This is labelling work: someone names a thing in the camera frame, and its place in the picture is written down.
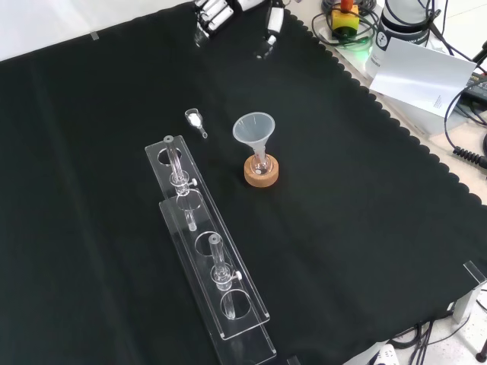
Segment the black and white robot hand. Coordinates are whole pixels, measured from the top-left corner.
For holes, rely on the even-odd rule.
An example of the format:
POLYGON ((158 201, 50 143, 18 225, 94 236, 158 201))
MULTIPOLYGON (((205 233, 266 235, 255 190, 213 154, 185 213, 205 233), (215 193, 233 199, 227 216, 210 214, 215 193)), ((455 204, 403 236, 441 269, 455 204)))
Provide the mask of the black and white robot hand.
POLYGON ((268 6, 266 31, 263 41, 255 52, 255 57, 257 59, 267 58, 273 51, 281 33, 285 16, 285 4, 283 1, 193 1, 193 10, 196 15, 196 30, 194 34, 196 46, 204 46, 236 16, 264 5, 268 6))

